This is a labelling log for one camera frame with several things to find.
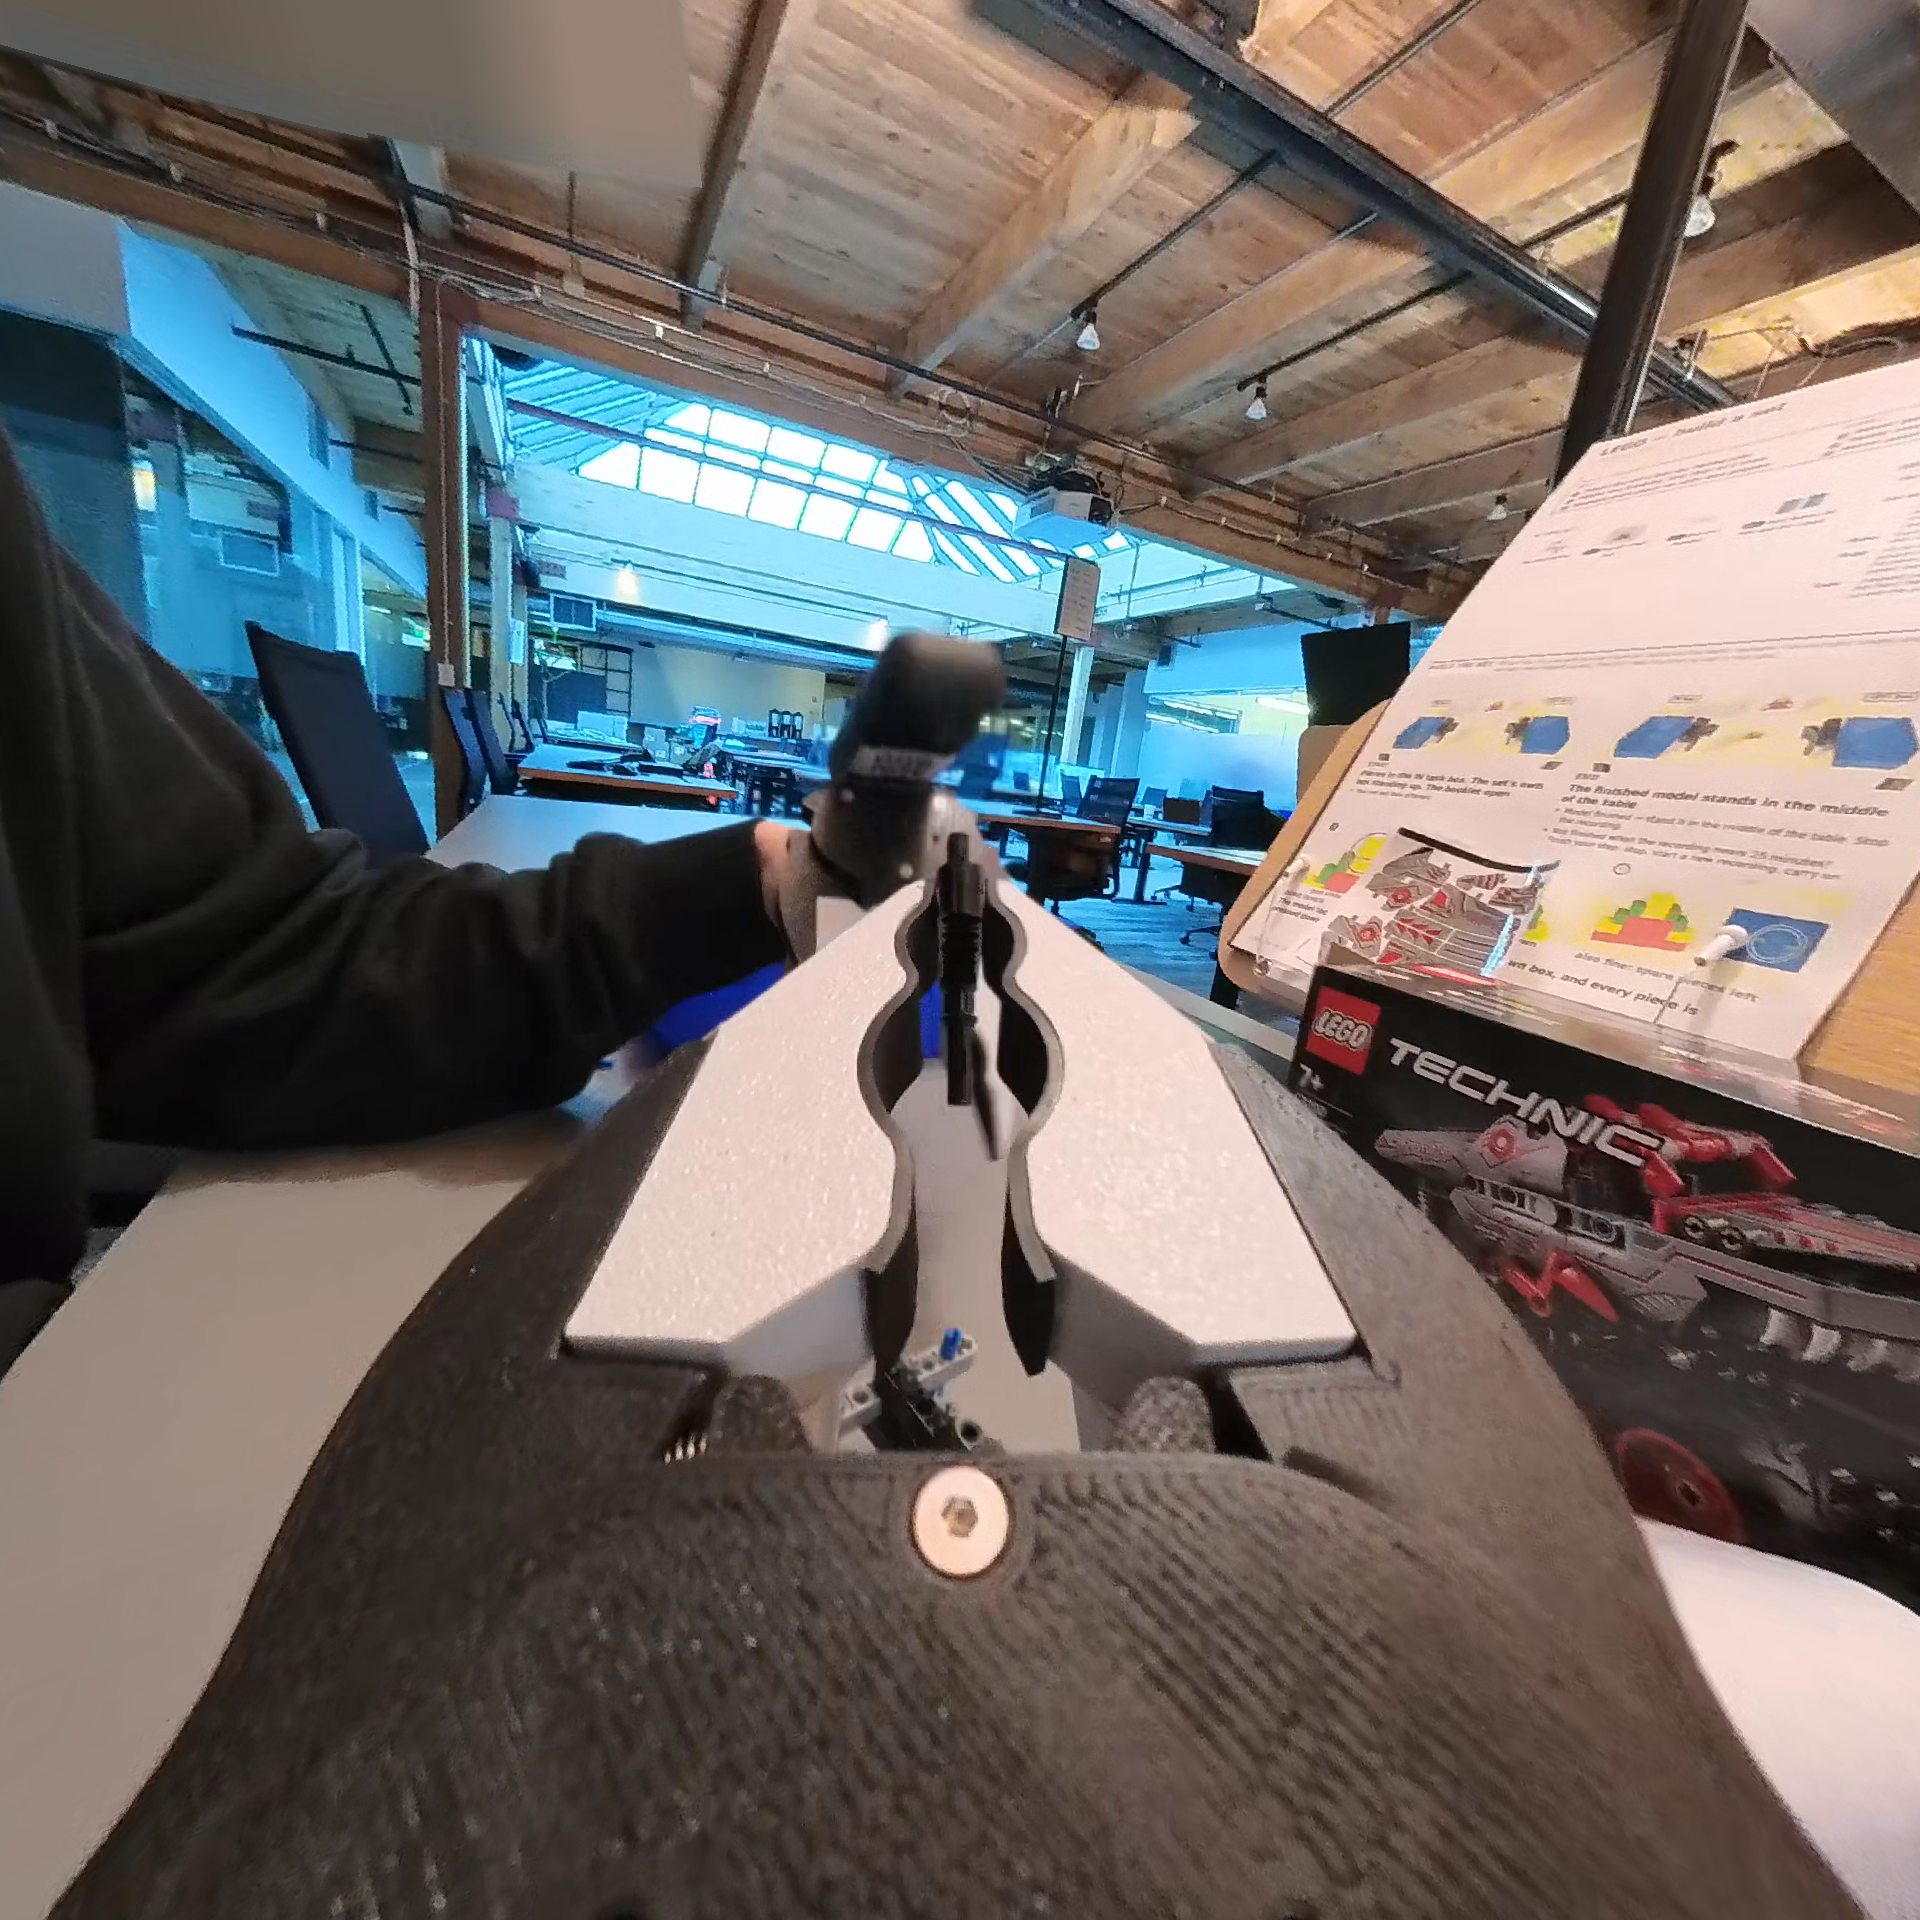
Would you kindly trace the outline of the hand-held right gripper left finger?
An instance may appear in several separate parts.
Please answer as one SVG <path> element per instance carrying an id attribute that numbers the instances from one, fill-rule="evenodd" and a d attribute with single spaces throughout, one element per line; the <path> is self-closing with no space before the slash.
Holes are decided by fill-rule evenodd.
<path id="1" fill-rule="evenodd" d="M 572 1352 L 719 1373 L 852 1373 L 864 1277 L 904 1229 L 909 1177 L 873 1032 L 914 1013 L 914 883 L 710 1033 L 565 1326 Z"/>

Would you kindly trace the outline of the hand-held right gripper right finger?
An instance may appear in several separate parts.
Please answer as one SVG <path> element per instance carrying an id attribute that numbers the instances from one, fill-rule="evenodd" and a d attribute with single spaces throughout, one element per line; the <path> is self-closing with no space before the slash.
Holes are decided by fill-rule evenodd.
<path id="1" fill-rule="evenodd" d="M 1005 1134 L 1000 1307 L 1029 1373 L 1212 1377 L 1343 1361 L 1348 1307 L 1231 1058 L 1013 885 L 983 971 Z"/>

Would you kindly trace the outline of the black holed beam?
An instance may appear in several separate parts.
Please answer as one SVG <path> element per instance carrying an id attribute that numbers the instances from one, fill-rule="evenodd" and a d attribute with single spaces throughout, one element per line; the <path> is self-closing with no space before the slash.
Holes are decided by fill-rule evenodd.
<path id="1" fill-rule="evenodd" d="M 973 1113 L 986 1158 L 997 1161 L 1000 1156 L 999 1125 L 986 1051 L 976 1021 L 984 953 L 986 875 L 976 865 L 965 832 L 951 832 L 945 840 L 944 865 L 935 875 L 935 901 L 938 914 L 936 963 L 945 1104 Z"/>

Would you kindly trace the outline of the grey black brick model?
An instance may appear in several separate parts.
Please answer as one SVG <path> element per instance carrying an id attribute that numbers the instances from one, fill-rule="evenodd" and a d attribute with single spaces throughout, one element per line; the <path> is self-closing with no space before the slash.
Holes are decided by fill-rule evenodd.
<path id="1" fill-rule="evenodd" d="M 970 1453 L 992 1445 L 977 1419 L 949 1401 L 949 1388 L 976 1361 L 976 1342 L 945 1329 L 892 1366 L 854 1379 L 838 1400 L 837 1440 L 864 1437 L 874 1452 Z"/>

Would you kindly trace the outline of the person's left forearm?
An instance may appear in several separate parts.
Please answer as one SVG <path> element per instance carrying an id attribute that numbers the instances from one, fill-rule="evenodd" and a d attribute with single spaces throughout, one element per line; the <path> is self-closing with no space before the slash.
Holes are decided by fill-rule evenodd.
<path id="1" fill-rule="evenodd" d="M 657 1017 L 785 957 L 775 822 L 586 834 L 537 870 L 372 870 L 273 832 L 87 941 L 96 1131 L 246 1149 L 434 1136 L 551 1109 Z"/>

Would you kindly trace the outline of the long wooden office desk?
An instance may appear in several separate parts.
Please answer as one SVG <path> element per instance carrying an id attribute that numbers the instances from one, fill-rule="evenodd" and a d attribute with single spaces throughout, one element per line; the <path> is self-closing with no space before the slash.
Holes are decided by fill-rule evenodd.
<path id="1" fill-rule="evenodd" d="M 601 803 L 642 809 L 733 811 L 737 790 L 728 781 L 688 774 L 676 765 L 637 757 L 590 754 L 543 744 L 518 757 L 518 790 L 537 801 Z"/>

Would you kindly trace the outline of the grey desk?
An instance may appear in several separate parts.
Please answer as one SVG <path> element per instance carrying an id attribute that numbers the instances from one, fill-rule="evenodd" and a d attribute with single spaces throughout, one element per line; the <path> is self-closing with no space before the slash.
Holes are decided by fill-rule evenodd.
<path id="1" fill-rule="evenodd" d="M 911 1252 L 892 1301 L 908 1329 L 936 1306 L 983 1334 L 999 1306 L 1004 1148 L 1016 1104 L 990 1068 L 999 1158 L 969 1110 L 932 1118 L 929 1082 L 894 1093 L 873 1032 L 873 1082 L 909 1177 Z M 225 1653 L 300 1488 L 377 1358 L 448 1282 L 453 1334 L 479 1330 L 476 1238 L 560 1177 L 558 1226 L 585 1254 L 538 1254 L 560 1281 L 565 1382 L 610 1362 L 565 1326 L 710 1038 L 637 1076 L 613 1104 L 605 1072 L 578 1121 L 505 1121 L 424 1142 L 181 1170 L 89 1268 L 7 1371 L 2 1909 L 49 1916 L 57 1894 L 175 1739 Z M 852 1373 L 692 1371 L 780 1381 L 807 1440 L 832 1453 Z"/>

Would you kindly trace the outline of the person's left hand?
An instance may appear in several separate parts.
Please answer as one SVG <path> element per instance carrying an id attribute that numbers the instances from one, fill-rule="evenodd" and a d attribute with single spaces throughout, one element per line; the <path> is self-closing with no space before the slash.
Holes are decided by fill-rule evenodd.
<path id="1" fill-rule="evenodd" d="M 761 818 L 752 825 L 752 846 L 764 912 L 783 939 L 785 965 L 797 968 L 818 949 L 818 901 L 825 888 L 812 834 Z"/>

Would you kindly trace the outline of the blue bin with white label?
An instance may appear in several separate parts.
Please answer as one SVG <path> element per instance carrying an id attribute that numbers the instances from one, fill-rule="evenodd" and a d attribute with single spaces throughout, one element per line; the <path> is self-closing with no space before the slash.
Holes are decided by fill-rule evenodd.
<path id="1" fill-rule="evenodd" d="M 673 1050 L 709 1038 L 719 1025 L 735 1017 L 783 977 L 785 963 L 773 963 L 756 968 L 737 980 L 728 980 L 724 987 L 673 998 L 637 1033 L 636 1045 L 649 1061 L 661 1061 Z"/>

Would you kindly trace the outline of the ceiling projector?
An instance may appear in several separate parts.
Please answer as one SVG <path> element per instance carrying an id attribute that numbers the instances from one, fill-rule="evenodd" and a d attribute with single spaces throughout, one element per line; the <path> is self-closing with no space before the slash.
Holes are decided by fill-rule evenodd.
<path id="1" fill-rule="evenodd" d="M 1097 472 L 1054 464 L 1029 476 L 1014 500 L 1013 540 L 1055 554 L 1104 541 L 1116 526 L 1113 493 Z"/>

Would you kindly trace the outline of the clear plastic bag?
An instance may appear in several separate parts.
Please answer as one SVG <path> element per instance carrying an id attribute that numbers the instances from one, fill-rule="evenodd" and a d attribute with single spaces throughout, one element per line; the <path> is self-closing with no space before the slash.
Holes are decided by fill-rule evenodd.
<path id="1" fill-rule="evenodd" d="M 1370 832 L 1326 858 L 1298 854 L 1231 947 L 1273 977 L 1308 974 L 1341 949 L 1386 970 L 1488 978 L 1541 925 L 1558 867 Z"/>

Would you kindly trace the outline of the black toy truck box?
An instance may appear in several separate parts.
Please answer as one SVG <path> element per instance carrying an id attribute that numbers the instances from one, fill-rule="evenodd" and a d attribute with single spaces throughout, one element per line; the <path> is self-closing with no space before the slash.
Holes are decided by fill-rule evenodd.
<path id="1" fill-rule="evenodd" d="M 1644 1521 L 1914 1609 L 1912 1098 L 1348 955 L 1286 1082 L 1520 1318 Z"/>

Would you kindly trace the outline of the dark office chair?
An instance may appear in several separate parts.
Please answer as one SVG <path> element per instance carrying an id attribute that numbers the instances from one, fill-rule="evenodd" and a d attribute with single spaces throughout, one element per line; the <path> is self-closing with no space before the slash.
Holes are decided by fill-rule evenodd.
<path id="1" fill-rule="evenodd" d="M 349 651 L 246 624 L 260 702 L 321 829 L 351 834 L 375 865 L 430 848 L 368 689 Z"/>

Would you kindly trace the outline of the wooden instruction board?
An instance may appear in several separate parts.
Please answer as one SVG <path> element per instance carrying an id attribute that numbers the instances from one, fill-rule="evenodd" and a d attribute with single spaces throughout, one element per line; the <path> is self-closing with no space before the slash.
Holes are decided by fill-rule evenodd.
<path id="1" fill-rule="evenodd" d="M 1914 358 L 1590 449 L 1229 910 L 1418 832 L 1548 861 L 1482 982 L 1542 1011 L 1914 1094 Z"/>

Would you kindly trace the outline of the black steel post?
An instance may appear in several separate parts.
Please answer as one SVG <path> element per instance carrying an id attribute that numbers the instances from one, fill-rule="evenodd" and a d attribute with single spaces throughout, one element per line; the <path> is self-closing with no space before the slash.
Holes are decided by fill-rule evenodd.
<path id="1" fill-rule="evenodd" d="M 1680 10 L 1558 438 L 1553 483 L 1594 443 L 1621 437 L 1638 412 L 1742 37 L 1743 2 Z"/>

